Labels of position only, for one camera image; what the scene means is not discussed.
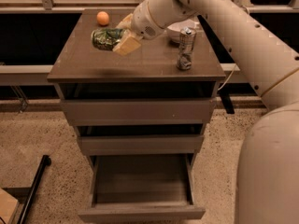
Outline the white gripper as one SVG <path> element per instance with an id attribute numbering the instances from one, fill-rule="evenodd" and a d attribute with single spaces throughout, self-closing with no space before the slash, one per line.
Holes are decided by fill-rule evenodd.
<path id="1" fill-rule="evenodd" d="M 150 0 L 144 0 L 139 4 L 135 11 L 127 15 L 117 25 L 119 29 L 130 29 L 137 35 L 145 39 L 151 40 L 164 32 L 164 29 L 157 25 L 150 15 Z M 124 56 L 141 46 L 140 42 L 133 36 L 126 36 L 121 39 L 113 51 Z"/>

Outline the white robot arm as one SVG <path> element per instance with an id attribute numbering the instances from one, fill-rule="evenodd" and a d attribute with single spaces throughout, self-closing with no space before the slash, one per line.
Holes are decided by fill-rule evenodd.
<path id="1" fill-rule="evenodd" d="M 235 224 L 299 224 L 299 59 L 231 0 L 144 0 L 119 24 L 152 39 L 193 13 L 230 52 L 268 112 L 239 156 Z"/>

